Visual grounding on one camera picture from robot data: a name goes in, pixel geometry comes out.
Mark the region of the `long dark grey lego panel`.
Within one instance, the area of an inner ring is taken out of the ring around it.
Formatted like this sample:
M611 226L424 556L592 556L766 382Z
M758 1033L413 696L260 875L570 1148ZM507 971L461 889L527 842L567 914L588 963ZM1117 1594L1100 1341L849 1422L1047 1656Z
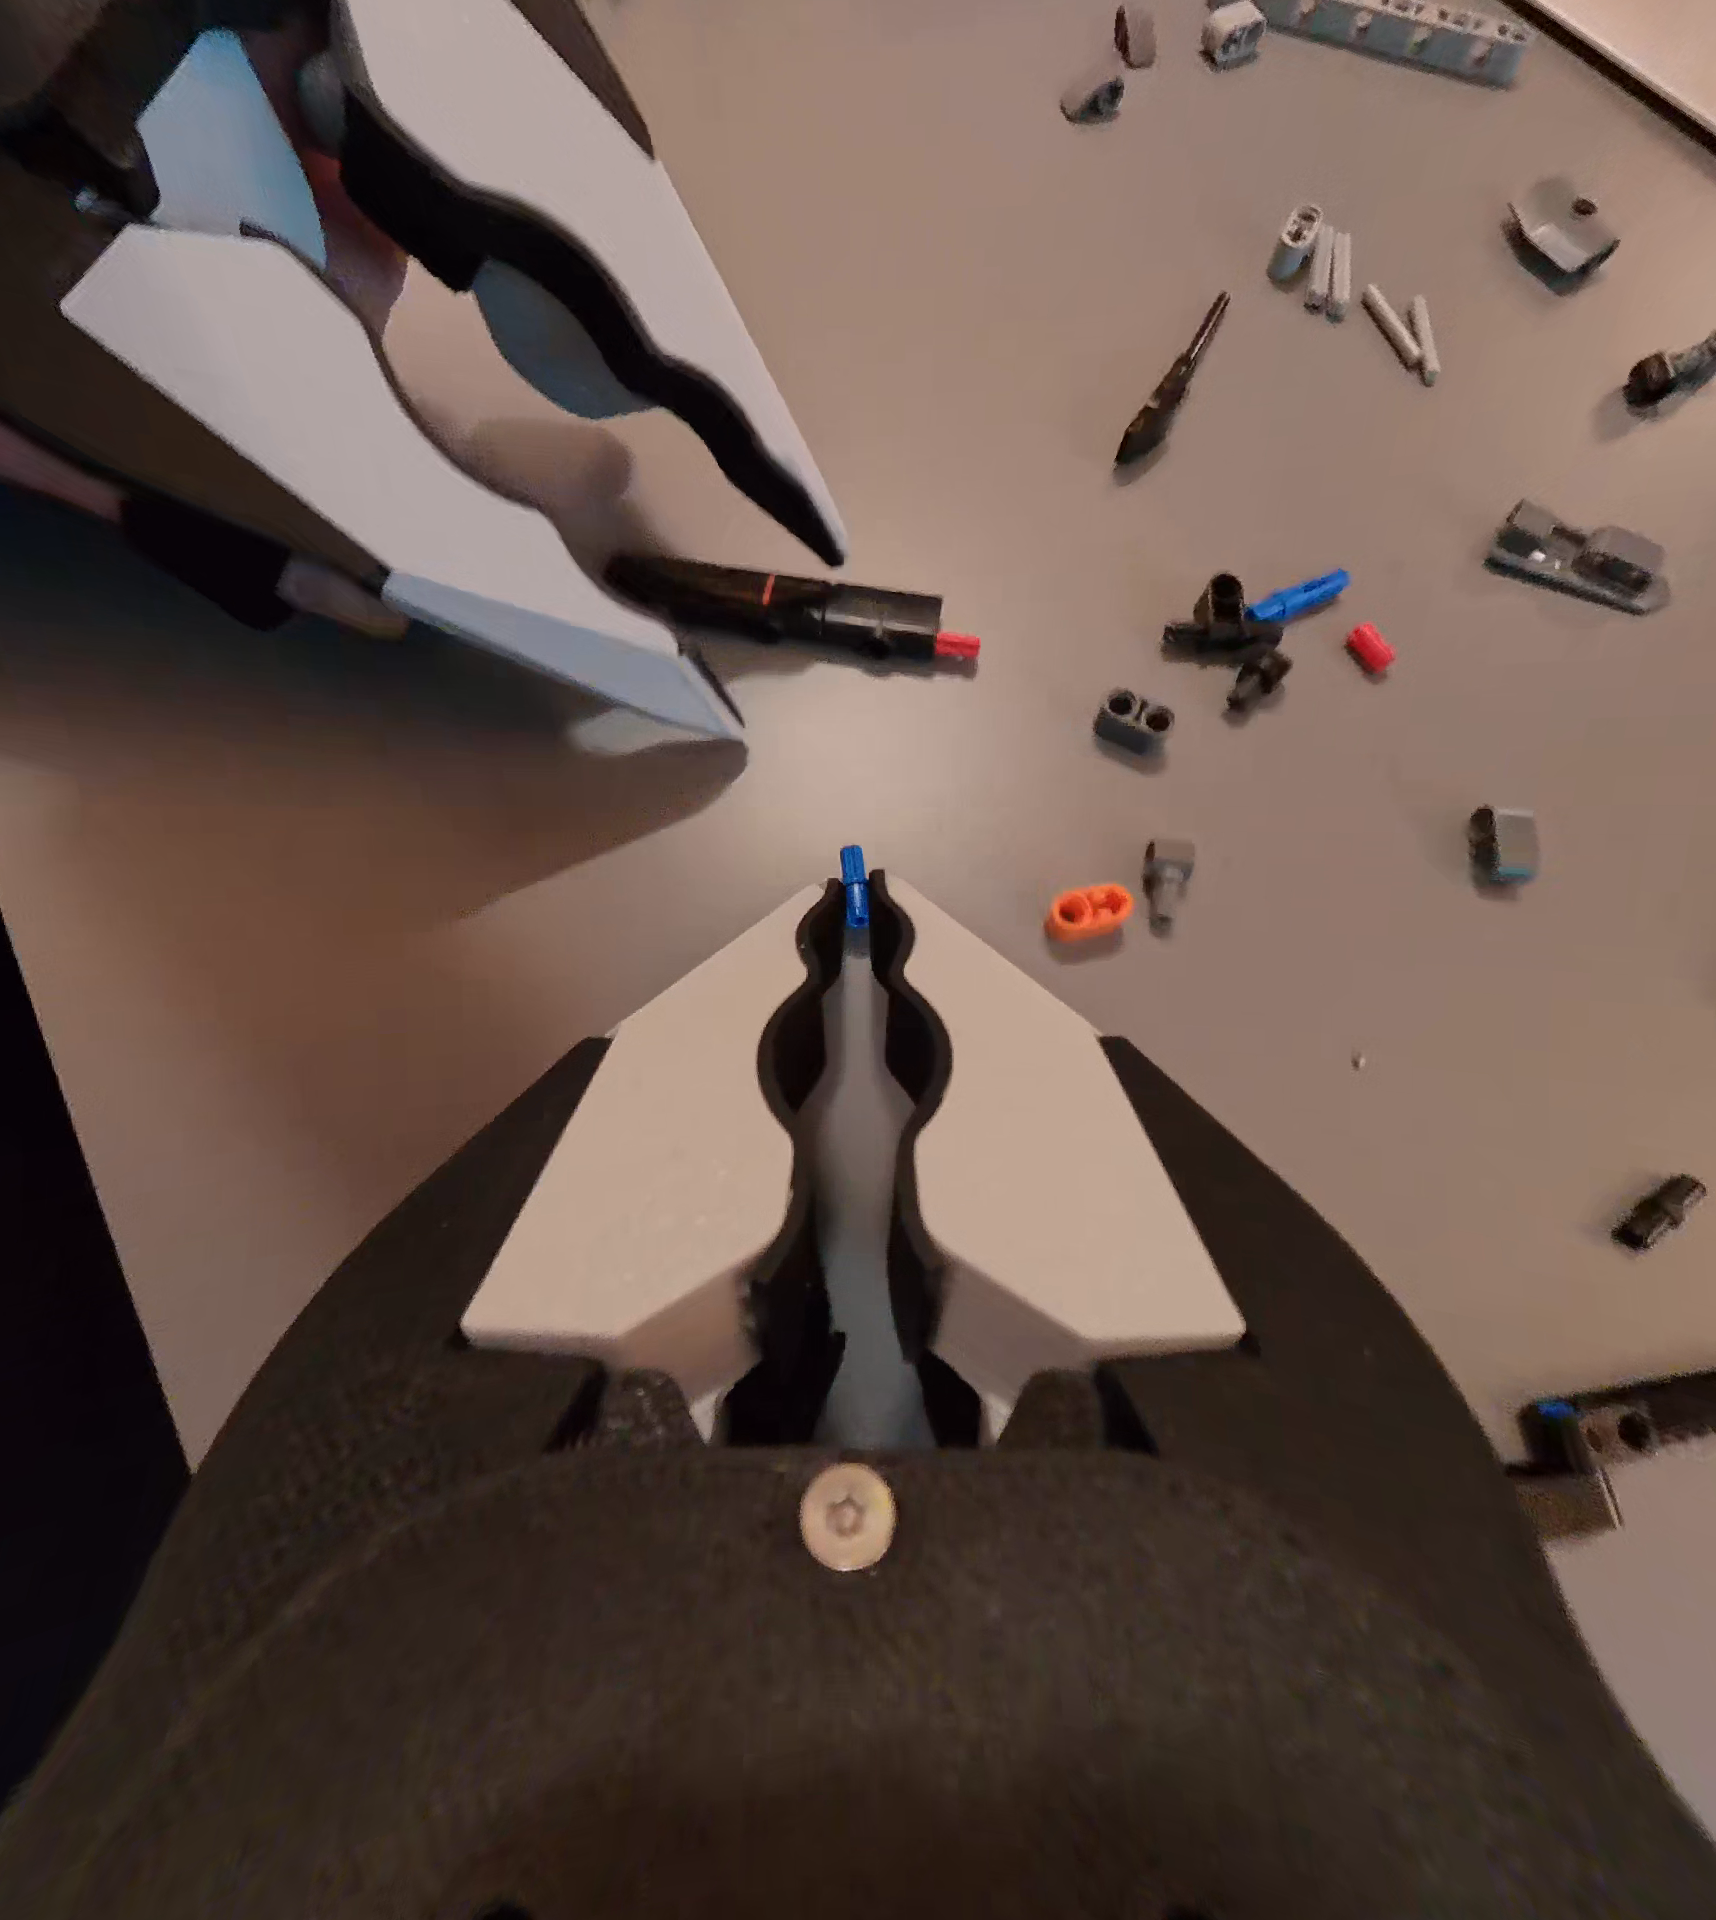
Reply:
M1613 524L1579 529L1531 498L1497 524L1483 565L1613 613L1643 616L1669 603L1664 546Z

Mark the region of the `black lego clip piece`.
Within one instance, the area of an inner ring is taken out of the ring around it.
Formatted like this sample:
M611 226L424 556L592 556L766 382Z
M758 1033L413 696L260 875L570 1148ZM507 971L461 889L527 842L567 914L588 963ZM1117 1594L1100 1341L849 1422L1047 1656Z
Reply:
M1636 361L1621 399L1631 414L1650 414L1676 399L1703 390L1716 377L1716 328L1686 348L1661 348Z

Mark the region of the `grey lego panel piece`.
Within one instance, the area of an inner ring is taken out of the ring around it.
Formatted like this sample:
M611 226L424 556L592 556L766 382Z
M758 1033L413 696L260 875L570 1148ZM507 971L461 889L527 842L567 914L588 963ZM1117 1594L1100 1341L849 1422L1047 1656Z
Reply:
M1546 177L1505 202L1504 234L1519 263L1554 294L1590 284L1620 249L1598 200L1570 177Z

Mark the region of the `black lego shock absorber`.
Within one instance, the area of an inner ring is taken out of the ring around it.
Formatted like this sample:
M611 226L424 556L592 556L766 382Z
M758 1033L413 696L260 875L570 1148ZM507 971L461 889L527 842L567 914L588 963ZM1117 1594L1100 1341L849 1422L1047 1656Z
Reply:
M611 556L603 582L678 628L875 662L933 664L931 641L949 630L940 597L905 589L640 555Z

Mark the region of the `black lego cross connector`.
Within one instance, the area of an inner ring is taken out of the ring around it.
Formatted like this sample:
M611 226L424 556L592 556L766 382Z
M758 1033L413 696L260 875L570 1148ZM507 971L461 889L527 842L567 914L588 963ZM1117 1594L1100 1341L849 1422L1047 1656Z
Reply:
M1281 624L1260 619L1238 577L1208 579L1189 619L1165 623L1160 646L1182 660L1241 666L1280 648Z

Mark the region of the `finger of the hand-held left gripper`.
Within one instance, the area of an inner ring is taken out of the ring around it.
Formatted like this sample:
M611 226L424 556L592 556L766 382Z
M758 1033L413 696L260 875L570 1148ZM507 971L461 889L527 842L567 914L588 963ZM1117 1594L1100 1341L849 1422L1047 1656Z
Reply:
M379 565L392 610L616 708L744 739L737 708L666 624L597 587L546 516L421 432L366 326L290 249L130 226L57 309Z
M846 524L578 5L344 3L341 186L578 420L662 413L820 563Z

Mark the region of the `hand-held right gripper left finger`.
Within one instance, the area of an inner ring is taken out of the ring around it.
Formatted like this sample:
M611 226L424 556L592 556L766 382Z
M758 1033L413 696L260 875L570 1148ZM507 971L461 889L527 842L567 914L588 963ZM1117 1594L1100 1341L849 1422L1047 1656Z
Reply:
M843 959L828 881L606 1035L461 1312L471 1349L664 1376L701 1437L811 1437L846 1338L799 1134Z

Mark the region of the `black blade piece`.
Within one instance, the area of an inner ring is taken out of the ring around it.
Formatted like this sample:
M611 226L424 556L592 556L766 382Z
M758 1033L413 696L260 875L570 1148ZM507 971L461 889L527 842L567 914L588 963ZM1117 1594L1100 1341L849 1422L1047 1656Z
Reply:
M1170 369L1158 379L1152 395L1136 411L1123 429L1112 456L1112 469L1134 469L1158 455L1168 443L1176 416L1200 371L1206 352L1219 334L1230 313L1230 291L1219 291L1206 309L1189 343L1180 351Z

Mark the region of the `black lego pin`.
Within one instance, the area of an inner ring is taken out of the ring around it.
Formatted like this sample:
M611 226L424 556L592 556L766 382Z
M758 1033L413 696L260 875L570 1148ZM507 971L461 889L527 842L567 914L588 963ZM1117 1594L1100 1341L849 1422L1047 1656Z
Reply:
M1651 1253L1665 1236L1683 1228L1691 1212L1708 1198L1708 1186L1687 1174L1672 1173L1621 1212L1610 1239L1631 1254Z

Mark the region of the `black lego beam with pins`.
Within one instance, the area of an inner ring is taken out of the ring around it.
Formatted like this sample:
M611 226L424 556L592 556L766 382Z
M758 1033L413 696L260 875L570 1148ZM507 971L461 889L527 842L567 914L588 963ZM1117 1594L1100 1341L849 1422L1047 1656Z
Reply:
M1542 1544L1621 1526L1611 1468L1716 1441L1716 1366L1534 1398L1505 1479Z

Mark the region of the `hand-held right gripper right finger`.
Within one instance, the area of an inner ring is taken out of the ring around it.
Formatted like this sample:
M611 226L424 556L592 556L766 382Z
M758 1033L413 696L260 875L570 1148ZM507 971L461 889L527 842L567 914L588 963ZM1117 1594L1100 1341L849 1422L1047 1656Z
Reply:
M902 879L869 877L894 1151L894 1331L940 1449L991 1445L1023 1389L1226 1353L1245 1316L1104 1037Z

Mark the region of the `long grey lego beam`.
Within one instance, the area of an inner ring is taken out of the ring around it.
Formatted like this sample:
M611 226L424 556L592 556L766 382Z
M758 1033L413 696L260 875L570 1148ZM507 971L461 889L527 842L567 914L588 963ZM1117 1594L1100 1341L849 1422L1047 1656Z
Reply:
M1535 32L1515 14L1446 3L1260 3L1274 34L1425 74L1509 88Z

